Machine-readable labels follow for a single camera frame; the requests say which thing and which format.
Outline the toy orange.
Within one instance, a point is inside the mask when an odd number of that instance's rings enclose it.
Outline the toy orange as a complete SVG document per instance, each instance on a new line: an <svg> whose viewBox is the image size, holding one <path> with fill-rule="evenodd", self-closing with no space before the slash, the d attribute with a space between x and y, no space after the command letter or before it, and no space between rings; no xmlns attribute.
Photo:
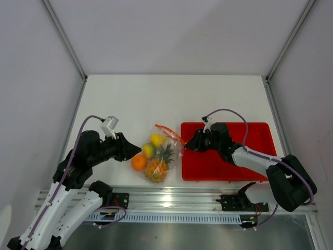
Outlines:
<svg viewBox="0 0 333 250"><path fill-rule="evenodd" d="M147 157L145 155L136 155L131 159L131 167L136 171L142 171L147 165Z"/></svg>

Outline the green toy lime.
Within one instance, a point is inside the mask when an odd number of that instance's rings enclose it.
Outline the green toy lime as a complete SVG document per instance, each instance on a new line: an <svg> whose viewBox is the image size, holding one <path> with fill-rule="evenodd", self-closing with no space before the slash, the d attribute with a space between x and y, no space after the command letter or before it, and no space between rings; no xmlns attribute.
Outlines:
<svg viewBox="0 0 333 250"><path fill-rule="evenodd" d="M152 159L156 155L156 147L152 143L146 143L142 147L142 153L146 158Z"/></svg>

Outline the yellow toy lemon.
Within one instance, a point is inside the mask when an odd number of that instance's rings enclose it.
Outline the yellow toy lemon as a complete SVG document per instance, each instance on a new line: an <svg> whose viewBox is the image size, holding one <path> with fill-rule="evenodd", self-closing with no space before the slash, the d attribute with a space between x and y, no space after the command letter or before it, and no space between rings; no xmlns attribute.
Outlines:
<svg viewBox="0 0 333 250"><path fill-rule="evenodd" d="M162 134L154 133L150 136L150 143L152 143L156 148L159 148L160 146L163 146L166 142L167 137Z"/></svg>

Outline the toy pineapple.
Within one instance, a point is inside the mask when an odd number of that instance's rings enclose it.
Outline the toy pineapple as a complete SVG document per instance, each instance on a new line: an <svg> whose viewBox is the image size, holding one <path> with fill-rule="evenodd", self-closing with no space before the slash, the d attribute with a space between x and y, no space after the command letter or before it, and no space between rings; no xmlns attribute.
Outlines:
<svg viewBox="0 0 333 250"><path fill-rule="evenodd" d="M148 162L144 169L145 177L153 183L163 182L173 161L175 159L172 145L168 143L166 146L160 146L156 156Z"/></svg>

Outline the clear zip top bag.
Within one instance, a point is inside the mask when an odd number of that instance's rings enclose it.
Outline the clear zip top bag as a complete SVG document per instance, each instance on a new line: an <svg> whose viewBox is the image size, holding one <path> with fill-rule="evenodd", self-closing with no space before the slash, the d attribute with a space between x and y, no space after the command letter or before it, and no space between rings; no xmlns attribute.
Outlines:
<svg viewBox="0 0 333 250"><path fill-rule="evenodd" d="M154 184L163 183L170 170L180 162L184 153L185 142L172 129L156 124L146 142L142 153L147 158L143 170L146 179Z"/></svg>

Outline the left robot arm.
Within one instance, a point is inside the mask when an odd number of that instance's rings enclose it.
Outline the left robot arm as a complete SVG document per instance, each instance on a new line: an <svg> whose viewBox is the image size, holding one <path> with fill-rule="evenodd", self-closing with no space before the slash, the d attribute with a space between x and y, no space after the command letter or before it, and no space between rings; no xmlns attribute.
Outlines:
<svg viewBox="0 0 333 250"><path fill-rule="evenodd" d="M69 203L85 181L92 176L93 167L114 159L122 162L141 152L122 133L100 139L94 130L84 131L79 140L57 167L47 198L27 230L10 239L9 249L62 249L71 234L99 208L111 208L112 187L95 181L81 201L69 212Z"/></svg>

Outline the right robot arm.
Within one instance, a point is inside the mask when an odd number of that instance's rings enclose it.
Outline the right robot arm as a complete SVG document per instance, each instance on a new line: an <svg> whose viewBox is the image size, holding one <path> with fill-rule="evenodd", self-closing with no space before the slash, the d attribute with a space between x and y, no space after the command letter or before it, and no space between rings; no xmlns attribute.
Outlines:
<svg viewBox="0 0 333 250"><path fill-rule="evenodd" d="M201 153L213 150L224 162L268 179L267 184L254 183L243 189L244 193L237 198L243 210L251 209L256 203L274 203L292 212L311 204L317 193L316 185L296 156L272 156L237 143L224 123L208 123L197 129L185 148Z"/></svg>

